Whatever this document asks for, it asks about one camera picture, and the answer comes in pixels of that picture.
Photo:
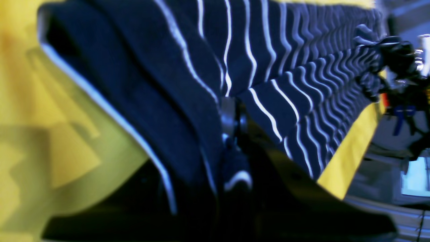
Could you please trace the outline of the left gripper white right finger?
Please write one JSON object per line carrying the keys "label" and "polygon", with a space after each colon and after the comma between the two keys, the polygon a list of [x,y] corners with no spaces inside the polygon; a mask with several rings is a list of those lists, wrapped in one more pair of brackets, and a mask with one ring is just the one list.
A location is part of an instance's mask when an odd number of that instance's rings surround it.
{"label": "left gripper white right finger", "polygon": [[221,98],[221,122],[245,156],[252,180],[247,241],[392,242],[397,229],[381,213],[355,208],[313,181],[248,116]]}

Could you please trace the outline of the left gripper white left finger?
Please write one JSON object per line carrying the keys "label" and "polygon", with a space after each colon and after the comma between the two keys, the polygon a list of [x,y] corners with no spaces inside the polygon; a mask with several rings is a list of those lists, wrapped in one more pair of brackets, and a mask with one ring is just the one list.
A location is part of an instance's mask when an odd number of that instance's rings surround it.
{"label": "left gripper white left finger", "polygon": [[58,242],[217,242],[214,196],[199,162],[179,164],[172,174],[177,214],[155,165],[142,165],[121,187],[96,205],[57,215],[42,233]]}

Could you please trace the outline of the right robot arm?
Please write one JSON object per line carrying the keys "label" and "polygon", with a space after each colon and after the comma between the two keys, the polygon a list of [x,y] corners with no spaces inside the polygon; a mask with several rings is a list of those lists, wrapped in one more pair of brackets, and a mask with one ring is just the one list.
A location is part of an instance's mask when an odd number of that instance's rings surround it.
{"label": "right robot arm", "polygon": [[354,42],[374,52],[364,73],[357,78],[364,95],[372,102],[386,94],[388,115],[396,118],[392,136],[398,136],[403,126],[410,136],[420,138],[407,142],[404,149],[410,161],[415,161],[429,148],[429,131],[418,127],[415,116],[422,112],[422,121],[429,126],[429,35],[418,36],[422,47],[413,45],[398,36],[378,37],[364,24],[356,26]]}

